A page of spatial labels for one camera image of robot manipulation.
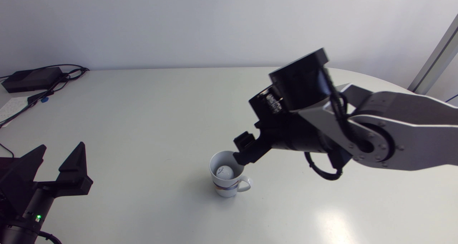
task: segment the paper sheet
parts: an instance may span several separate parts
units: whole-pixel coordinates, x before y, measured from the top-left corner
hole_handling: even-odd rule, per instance
[[[27,98],[28,96],[13,97],[0,108],[0,123],[24,109],[28,105]]]

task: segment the white ball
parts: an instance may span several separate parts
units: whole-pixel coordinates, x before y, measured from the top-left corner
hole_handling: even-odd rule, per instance
[[[216,177],[220,179],[232,179],[234,177],[234,171],[231,167],[223,165],[216,170]]]

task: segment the black cable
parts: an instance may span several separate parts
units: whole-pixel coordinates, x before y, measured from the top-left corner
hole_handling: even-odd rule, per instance
[[[8,148],[6,148],[6,146],[2,145],[2,143],[0,143],[0,146],[2,146],[4,149],[6,149],[8,152],[11,153],[11,156],[14,158],[14,153],[13,151],[9,150]]]
[[[458,96],[458,94],[456,94],[456,95],[450,97],[450,98],[449,98],[447,101],[445,101],[445,102],[448,103],[449,101],[451,101],[452,99],[454,99],[454,98],[457,97],[457,96]]]
[[[337,180],[342,175],[342,168],[337,168],[336,169],[337,172],[335,174],[330,174],[328,172],[325,172],[319,169],[318,166],[315,165],[309,152],[304,152],[304,155],[306,156],[309,166],[322,178],[327,179],[327,180]]]
[[[330,95],[329,95],[329,100],[331,101],[331,107],[332,110],[334,111],[337,123],[339,124],[340,130],[342,130],[342,133],[353,143],[355,143],[358,148],[362,151],[368,149],[369,147],[363,140],[361,140],[357,135],[355,130],[353,129],[352,125],[348,122],[348,116],[346,112],[346,107],[342,105],[340,102],[340,98],[343,96],[339,92],[337,92],[336,88],[334,87],[334,84],[332,83],[331,77],[329,76],[327,69],[322,68],[323,74],[324,74],[324,79],[326,81],[326,85],[330,90]]]
[[[64,87],[70,82],[69,79],[70,79],[70,76],[67,77],[67,81],[65,81],[65,83],[64,83],[64,85],[63,85],[62,87],[60,87],[60,88],[54,90],[54,93],[57,92],[57,91],[59,91],[59,90],[61,90],[62,88],[64,88]]]
[[[56,238],[53,234],[46,233],[44,231],[40,231],[38,236],[45,238],[46,240],[50,240],[54,244],[62,244],[58,238]]]

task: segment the power adapter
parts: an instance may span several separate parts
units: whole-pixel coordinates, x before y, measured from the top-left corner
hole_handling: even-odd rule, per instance
[[[59,67],[21,70],[9,76],[2,85],[8,93],[49,89],[62,77],[62,74]]]

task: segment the mug handle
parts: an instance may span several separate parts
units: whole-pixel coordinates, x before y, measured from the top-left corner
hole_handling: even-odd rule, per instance
[[[244,182],[248,183],[248,186],[246,186],[246,187],[240,187],[240,182],[241,182],[241,181],[244,181]],[[237,187],[237,192],[244,192],[244,191],[247,191],[247,190],[249,190],[249,189],[252,187],[252,185],[253,185],[252,179],[248,178],[248,177],[245,176],[245,175],[242,175],[242,177],[240,177],[240,179],[239,179],[239,186]]]

